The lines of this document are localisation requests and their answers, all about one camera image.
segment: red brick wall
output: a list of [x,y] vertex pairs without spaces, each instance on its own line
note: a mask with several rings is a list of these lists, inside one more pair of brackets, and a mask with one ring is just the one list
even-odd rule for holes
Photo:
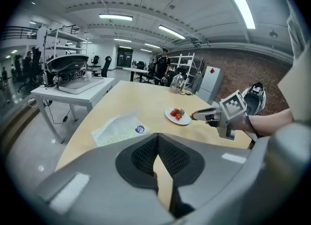
[[226,49],[200,49],[193,51],[174,52],[169,55],[188,55],[195,52],[203,58],[206,66],[220,68],[225,76],[216,101],[225,98],[237,89],[243,92],[254,82],[262,82],[267,95],[265,109],[261,115],[273,114],[288,108],[288,105],[277,87],[279,81],[291,68],[290,64],[278,61],[268,56]]

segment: wooden table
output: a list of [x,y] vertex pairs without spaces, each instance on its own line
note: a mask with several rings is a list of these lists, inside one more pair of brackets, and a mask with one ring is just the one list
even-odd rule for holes
[[141,83],[141,80],[142,80],[142,74],[143,73],[148,73],[148,71],[144,70],[144,69],[135,69],[135,68],[122,68],[122,69],[131,72],[131,79],[130,79],[131,82],[134,80],[134,72],[140,73],[140,75],[139,75],[139,82],[140,83]]
[[[100,128],[110,118],[136,109],[139,109],[138,119],[153,133],[170,133],[203,143],[244,149],[251,141],[242,131],[236,131],[234,140],[220,138],[217,129],[204,121],[191,121],[187,126],[176,125],[165,117],[167,107],[182,108],[191,114],[210,105],[195,95],[171,93],[168,87],[120,81],[83,120],[65,148],[56,170],[96,147],[92,131]],[[168,209],[173,180],[159,157],[155,160],[154,171],[158,175],[159,199]]]

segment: white plate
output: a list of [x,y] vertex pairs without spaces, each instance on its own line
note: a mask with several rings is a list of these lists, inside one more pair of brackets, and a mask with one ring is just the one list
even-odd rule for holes
[[184,115],[181,117],[180,120],[176,120],[176,118],[172,115],[170,115],[170,113],[174,110],[174,108],[177,107],[169,107],[165,110],[165,116],[171,121],[174,122],[178,125],[188,125],[191,121],[190,116],[185,112]]

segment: human arm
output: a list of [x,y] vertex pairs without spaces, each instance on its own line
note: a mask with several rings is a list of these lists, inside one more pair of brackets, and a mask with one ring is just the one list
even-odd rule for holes
[[[271,134],[276,132],[279,128],[287,124],[290,124],[294,121],[290,109],[286,109],[279,113],[267,116],[260,116],[260,115],[249,116],[249,119],[255,130],[258,132],[258,134],[262,136],[270,136]],[[232,126],[232,129],[234,130],[243,130],[245,132],[254,133],[254,130],[248,123],[246,117],[234,120],[230,122],[230,124]]]
[[156,69],[155,72],[157,72],[157,66],[158,66],[158,64],[159,64],[159,59],[157,59],[156,62],[155,62],[155,69]]
[[167,76],[167,74],[169,73],[170,66],[171,66],[171,60],[168,58],[167,59],[167,67],[166,67],[166,71],[165,71],[165,76]]

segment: ceiling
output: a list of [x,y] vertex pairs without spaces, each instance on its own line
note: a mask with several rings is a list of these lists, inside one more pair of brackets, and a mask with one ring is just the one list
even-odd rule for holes
[[[246,28],[233,0],[23,0],[22,5],[34,12],[57,14],[83,26],[94,40],[130,39],[131,45],[142,49],[150,49],[144,43],[174,51],[207,43],[238,42],[274,48],[292,55],[286,1],[246,1],[254,18],[254,30]],[[128,15],[133,20],[101,19],[99,14]],[[159,25],[186,39],[160,30]],[[277,38],[270,37],[272,31],[277,33]],[[129,43],[118,44],[129,46]]]
[[15,55],[22,55],[22,57],[24,57],[26,53],[26,46],[13,46],[13,47],[7,47],[5,49],[1,49],[0,50],[0,61],[3,60],[7,60],[6,56],[11,56],[11,58],[14,58]]

